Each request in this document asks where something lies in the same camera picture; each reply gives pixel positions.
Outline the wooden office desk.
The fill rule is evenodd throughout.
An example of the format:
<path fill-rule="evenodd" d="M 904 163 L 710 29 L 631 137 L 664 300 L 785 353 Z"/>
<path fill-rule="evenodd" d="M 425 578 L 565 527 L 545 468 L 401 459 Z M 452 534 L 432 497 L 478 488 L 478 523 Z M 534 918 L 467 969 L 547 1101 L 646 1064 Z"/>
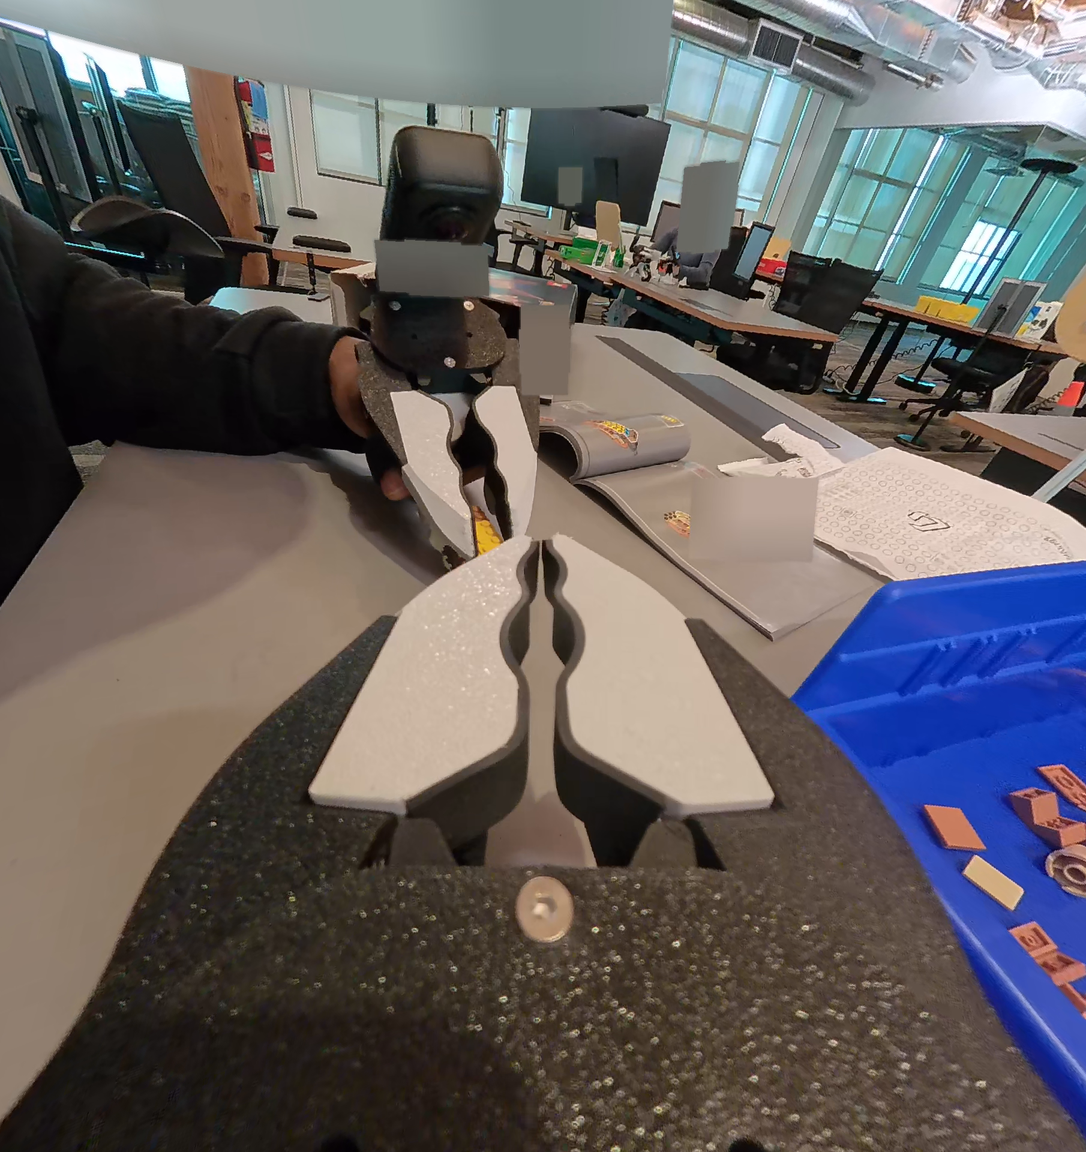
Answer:
<path fill-rule="evenodd" d="M 573 282 L 580 300 L 609 300 L 609 327 L 659 331 L 695 347 L 777 391 L 810 395 L 823 384 L 829 356 L 852 318 L 838 298 L 816 292 L 798 316 L 763 302 L 719 291 L 644 282 L 622 269 L 584 265 L 567 252 L 553 256 L 553 272 Z"/>

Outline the tan flat lego tile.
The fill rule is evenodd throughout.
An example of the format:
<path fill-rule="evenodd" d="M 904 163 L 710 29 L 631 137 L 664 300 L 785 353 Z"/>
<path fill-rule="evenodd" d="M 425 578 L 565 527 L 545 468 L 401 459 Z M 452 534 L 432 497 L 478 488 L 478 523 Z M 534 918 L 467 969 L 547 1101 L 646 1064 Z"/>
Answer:
<path fill-rule="evenodd" d="M 1026 889 L 1021 883 L 1006 876 L 979 854 L 969 856 L 966 867 L 962 868 L 962 876 L 969 881 L 969 885 L 977 887 L 1006 911 L 1017 911 L 1026 896 Z"/>

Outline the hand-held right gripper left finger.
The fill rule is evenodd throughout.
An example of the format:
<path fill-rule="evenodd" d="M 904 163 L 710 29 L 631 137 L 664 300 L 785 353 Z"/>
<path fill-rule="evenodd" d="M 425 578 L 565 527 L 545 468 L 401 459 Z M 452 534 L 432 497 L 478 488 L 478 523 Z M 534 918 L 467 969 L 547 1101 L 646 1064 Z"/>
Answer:
<path fill-rule="evenodd" d="M 531 603 L 536 558 L 536 539 L 509 539 L 406 603 L 309 784 L 313 803 L 415 814 L 521 742 L 510 627 Z"/>

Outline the wooden pillar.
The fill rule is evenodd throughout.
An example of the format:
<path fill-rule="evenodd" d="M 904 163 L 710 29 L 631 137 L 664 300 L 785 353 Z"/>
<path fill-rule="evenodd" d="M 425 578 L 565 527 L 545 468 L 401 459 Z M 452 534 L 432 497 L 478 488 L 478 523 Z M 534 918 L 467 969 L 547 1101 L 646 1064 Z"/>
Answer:
<path fill-rule="evenodd" d="M 262 223 L 234 77 L 185 66 L 205 177 L 234 238 L 262 239 Z"/>

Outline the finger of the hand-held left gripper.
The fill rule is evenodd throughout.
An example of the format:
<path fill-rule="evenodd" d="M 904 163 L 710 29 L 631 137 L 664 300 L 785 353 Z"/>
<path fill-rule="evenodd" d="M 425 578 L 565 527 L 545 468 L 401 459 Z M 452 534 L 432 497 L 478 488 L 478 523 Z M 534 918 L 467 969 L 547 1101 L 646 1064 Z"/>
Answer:
<path fill-rule="evenodd" d="M 472 503 L 487 514 L 499 539 L 525 536 L 536 499 L 538 397 L 494 384 L 476 399 L 470 415 L 485 450 L 483 474 L 470 484 Z"/>
<path fill-rule="evenodd" d="M 403 475 L 443 552 L 457 563 L 478 556 L 472 506 L 465 495 L 461 464 L 454 453 L 454 411 L 423 391 L 392 391 Z"/>

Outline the red fire extinguisher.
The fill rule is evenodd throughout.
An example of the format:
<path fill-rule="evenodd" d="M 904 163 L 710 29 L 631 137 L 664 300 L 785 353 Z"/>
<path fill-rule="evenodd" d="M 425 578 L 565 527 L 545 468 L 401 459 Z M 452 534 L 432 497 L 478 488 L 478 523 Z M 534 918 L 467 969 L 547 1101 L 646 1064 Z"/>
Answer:
<path fill-rule="evenodd" d="M 234 77 L 234 93 L 244 128 L 249 168 L 255 172 L 273 174 L 276 164 L 265 86 L 256 79 Z"/>

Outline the black floor lamp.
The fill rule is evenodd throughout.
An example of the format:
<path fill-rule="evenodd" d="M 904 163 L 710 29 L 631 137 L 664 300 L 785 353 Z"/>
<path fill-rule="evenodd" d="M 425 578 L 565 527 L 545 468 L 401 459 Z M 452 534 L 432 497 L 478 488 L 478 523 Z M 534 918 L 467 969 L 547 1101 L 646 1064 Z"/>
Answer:
<path fill-rule="evenodd" d="M 1022 236 L 1013 252 L 1013 271 L 1022 282 L 1048 282 L 1044 272 L 1066 228 L 1077 214 L 1083 181 L 1077 174 L 1052 174 L 1022 218 Z"/>

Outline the black computer monitor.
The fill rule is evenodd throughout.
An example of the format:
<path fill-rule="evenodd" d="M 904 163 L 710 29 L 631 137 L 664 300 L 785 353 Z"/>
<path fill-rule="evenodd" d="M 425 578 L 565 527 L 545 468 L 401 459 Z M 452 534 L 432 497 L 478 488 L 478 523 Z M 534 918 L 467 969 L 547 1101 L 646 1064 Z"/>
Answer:
<path fill-rule="evenodd" d="M 615 108 L 532 110 L 521 197 L 573 210 L 595 223 L 598 201 L 620 207 L 622 223 L 648 225 L 670 124 Z"/>

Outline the person's left forearm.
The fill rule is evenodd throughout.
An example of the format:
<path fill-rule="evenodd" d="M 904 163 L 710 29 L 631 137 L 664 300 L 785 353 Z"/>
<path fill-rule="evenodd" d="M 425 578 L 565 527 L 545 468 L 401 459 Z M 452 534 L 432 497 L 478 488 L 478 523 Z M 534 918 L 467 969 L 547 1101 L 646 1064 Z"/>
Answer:
<path fill-rule="evenodd" d="M 286 309 L 236 314 L 152 291 L 0 194 L 0 404 L 66 441 L 362 452 L 329 388 L 344 335 Z"/>

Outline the grey instruction booklet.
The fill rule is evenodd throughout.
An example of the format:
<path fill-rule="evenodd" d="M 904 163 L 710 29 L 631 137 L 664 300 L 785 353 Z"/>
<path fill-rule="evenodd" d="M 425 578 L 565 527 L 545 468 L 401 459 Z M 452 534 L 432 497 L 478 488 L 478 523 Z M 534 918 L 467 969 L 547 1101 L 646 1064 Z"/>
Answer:
<path fill-rule="evenodd" d="M 770 640 L 788 636 L 878 581 L 814 547 L 803 561 L 690 558 L 691 433 L 675 415 L 609 415 L 578 400 L 542 408 L 540 431 L 560 435 L 574 457 L 571 483 L 607 497 L 668 559 Z"/>

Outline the pile of brown lego pieces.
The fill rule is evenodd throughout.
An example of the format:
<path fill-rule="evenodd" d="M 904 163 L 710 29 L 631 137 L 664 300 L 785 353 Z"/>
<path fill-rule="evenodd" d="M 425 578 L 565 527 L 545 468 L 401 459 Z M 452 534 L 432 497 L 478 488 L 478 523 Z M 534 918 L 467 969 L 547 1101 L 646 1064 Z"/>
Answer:
<path fill-rule="evenodd" d="M 1086 843 L 1086 781 L 1068 764 L 1044 764 L 1037 768 L 1037 773 L 1042 777 L 1042 786 L 1017 788 L 1006 797 L 1013 815 L 1050 852 L 1066 845 Z M 988 847 L 962 808 L 924 804 L 922 819 L 935 834 L 938 847 L 966 852 L 968 859 L 975 854 L 984 856 Z M 1086 978 L 1086 964 L 1061 949 L 1035 920 L 1010 927 L 1010 936 L 1086 1022 L 1086 991 L 1079 987 L 1079 982 Z"/>

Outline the person's black jacket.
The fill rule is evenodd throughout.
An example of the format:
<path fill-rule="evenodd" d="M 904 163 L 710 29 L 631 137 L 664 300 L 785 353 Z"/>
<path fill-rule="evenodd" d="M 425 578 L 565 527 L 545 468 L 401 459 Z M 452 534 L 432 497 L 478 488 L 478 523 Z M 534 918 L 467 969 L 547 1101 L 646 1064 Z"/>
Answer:
<path fill-rule="evenodd" d="M 83 488 L 52 426 L 0 439 L 0 605 Z"/>

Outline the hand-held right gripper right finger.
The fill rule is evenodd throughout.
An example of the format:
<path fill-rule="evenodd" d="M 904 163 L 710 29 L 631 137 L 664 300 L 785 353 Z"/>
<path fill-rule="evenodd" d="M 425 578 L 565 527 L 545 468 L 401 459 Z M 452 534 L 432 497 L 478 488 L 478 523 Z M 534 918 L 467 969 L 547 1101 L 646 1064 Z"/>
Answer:
<path fill-rule="evenodd" d="M 545 558 L 554 622 L 573 625 L 556 711 L 569 748 L 671 817 L 770 808 L 776 792 L 684 614 L 569 536 Z"/>

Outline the blue plastic bin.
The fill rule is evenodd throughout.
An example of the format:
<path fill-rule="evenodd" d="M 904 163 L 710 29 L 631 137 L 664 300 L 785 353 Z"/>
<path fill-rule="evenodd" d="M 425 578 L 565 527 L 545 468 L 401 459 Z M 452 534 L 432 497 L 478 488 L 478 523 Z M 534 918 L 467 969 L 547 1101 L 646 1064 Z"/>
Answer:
<path fill-rule="evenodd" d="M 1044 764 L 1086 781 L 1086 561 L 891 583 L 796 693 L 876 790 L 925 868 L 988 998 L 1086 1139 L 1086 1022 L 1010 936 L 1039 922 L 1086 964 L 1086 900 L 1008 806 Z M 938 847 L 924 804 L 962 808 L 1026 889 L 1004 911 Z"/>

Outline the person's left hand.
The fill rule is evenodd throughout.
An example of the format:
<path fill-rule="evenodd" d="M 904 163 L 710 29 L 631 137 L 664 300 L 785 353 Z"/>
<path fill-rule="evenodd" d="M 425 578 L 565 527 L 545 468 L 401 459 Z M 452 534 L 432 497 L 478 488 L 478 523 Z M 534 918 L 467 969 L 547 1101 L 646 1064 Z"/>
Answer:
<path fill-rule="evenodd" d="M 373 424 L 362 400 L 359 347 L 362 340 L 344 335 L 329 355 L 329 388 L 335 410 L 353 435 L 366 442 L 364 455 L 370 472 L 390 501 L 410 499 L 403 468 L 390 444 Z"/>

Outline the black mesh office chair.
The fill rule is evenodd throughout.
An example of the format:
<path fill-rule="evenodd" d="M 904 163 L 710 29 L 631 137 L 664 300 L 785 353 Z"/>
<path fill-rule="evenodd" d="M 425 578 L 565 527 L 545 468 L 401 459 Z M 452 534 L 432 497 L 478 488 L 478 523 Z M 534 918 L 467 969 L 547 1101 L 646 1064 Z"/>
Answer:
<path fill-rule="evenodd" d="M 925 452 L 931 446 L 924 441 L 925 430 L 938 415 L 951 415 L 960 410 L 971 410 L 973 404 L 986 400 L 995 388 L 1013 375 L 1010 356 L 1004 351 L 971 351 L 968 358 L 936 358 L 931 366 L 938 367 L 947 378 L 944 393 L 931 400 L 915 433 L 900 433 L 894 442 L 913 450 Z"/>

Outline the small black monitor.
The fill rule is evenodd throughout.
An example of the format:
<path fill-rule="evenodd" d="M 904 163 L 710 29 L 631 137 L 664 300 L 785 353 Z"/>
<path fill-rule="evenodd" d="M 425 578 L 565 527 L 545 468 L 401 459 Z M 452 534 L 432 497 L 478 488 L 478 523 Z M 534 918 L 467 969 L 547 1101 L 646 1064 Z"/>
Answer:
<path fill-rule="evenodd" d="M 737 256 L 734 267 L 734 278 L 739 282 L 754 282 L 757 276 L 757 269 L 761 260 L 766 254 L 766 247 L 774 238 L 774 225 L 766 223 L 752 223 L 748 228 L 748 236 L 744 238 L 744 245 Z"/>

